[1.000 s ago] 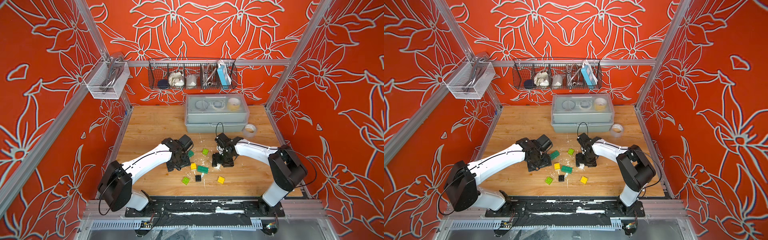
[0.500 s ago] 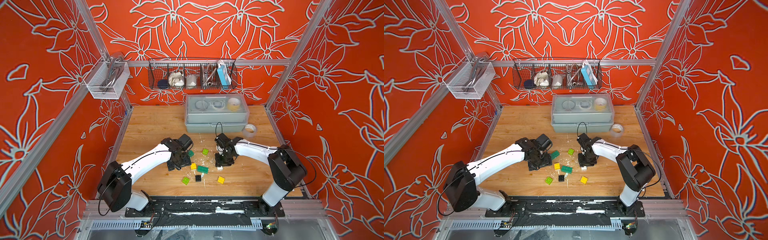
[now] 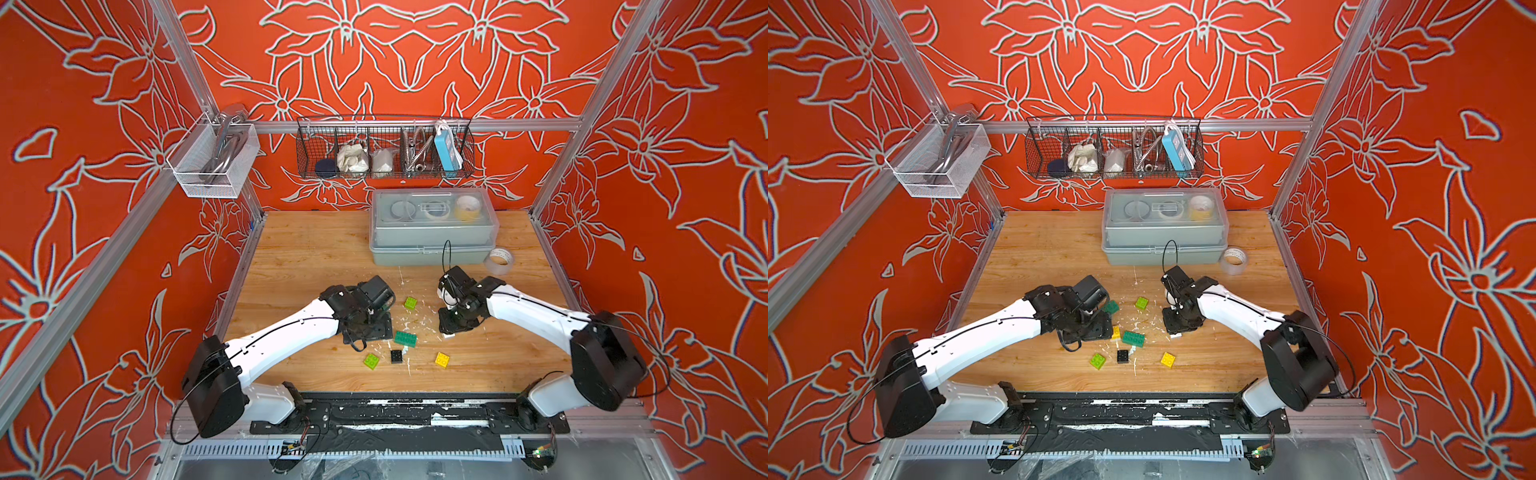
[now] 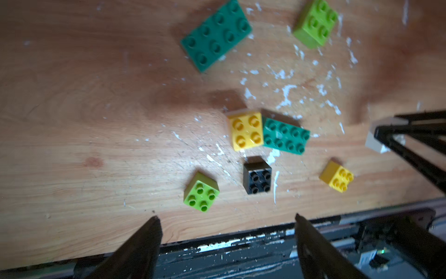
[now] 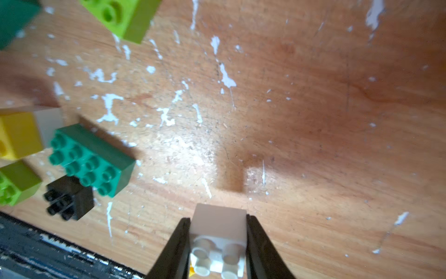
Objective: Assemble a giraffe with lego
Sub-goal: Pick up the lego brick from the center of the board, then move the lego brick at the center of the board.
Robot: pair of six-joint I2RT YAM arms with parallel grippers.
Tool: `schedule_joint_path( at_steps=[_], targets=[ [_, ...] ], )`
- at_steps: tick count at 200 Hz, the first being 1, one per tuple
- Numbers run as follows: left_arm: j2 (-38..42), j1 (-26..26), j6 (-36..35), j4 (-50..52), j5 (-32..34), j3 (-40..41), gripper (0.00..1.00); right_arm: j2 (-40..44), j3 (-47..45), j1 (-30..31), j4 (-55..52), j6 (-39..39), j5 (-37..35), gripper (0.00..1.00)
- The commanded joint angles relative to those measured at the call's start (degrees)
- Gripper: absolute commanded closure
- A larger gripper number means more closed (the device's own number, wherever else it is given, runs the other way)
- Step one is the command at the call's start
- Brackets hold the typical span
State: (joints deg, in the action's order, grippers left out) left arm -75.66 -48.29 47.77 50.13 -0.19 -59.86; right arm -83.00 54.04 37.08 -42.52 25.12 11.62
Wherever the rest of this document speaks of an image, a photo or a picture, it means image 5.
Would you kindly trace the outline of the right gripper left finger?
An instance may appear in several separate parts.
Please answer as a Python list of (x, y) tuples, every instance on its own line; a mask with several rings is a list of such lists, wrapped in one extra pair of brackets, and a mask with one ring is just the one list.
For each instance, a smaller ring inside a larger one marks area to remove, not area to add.
[(190, 218), (182, 218), (146, 279), (188, 279), (190, 266)]

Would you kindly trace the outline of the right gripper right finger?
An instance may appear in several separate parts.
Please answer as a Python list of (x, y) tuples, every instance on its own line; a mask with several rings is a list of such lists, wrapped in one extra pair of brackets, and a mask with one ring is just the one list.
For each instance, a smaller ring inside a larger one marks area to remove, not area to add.
[(257, 217), (247, 221), (247, 277), (249, 279), (295, 279), (269, 239)]

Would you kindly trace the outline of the yellow lego brick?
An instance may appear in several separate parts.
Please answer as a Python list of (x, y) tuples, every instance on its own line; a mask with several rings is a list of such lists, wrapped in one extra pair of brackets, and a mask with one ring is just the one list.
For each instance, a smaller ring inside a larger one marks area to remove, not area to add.
[(189, 277), (192, 277), (193, 275), (195, 275), (195, 271), (194, 268), (192, 266), (189, 267)]
[(1, 159), (19, 160), (43, 149), (31, 112), (1, 111)]

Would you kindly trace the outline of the white lego brick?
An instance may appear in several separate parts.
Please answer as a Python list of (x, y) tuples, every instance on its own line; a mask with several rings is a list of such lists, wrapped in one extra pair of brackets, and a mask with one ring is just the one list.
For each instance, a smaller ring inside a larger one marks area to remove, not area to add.
[(39, 131), (43, 147), (50, 148), (51, 140), (55, 130), (64, 127), (62, 110), (47, 106), (35, 106), (33, 110), (34, 119)]
[(195, 274), (218, 273), (241, 279), (245, 273), (247, 211), (199, 203), (189, 228), (190, 262)]

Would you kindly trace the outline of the lime green lego brick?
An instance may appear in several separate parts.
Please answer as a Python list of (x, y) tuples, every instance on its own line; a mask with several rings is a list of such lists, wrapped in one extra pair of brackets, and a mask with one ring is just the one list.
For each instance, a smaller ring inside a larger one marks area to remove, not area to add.
[(1, 206), (15, 206), (33, 196), (41, 178), (24, 161), (1, 167)]
[(140, 44), (160, 0), (81, 0), (80, 4), (119, 39)]

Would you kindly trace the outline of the dark green long lego brick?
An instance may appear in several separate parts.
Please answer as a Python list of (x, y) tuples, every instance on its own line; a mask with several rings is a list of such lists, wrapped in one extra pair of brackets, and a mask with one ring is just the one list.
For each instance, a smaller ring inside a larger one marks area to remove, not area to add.
[(1, 51), (40, 11), (39, 1), (1, 0)]

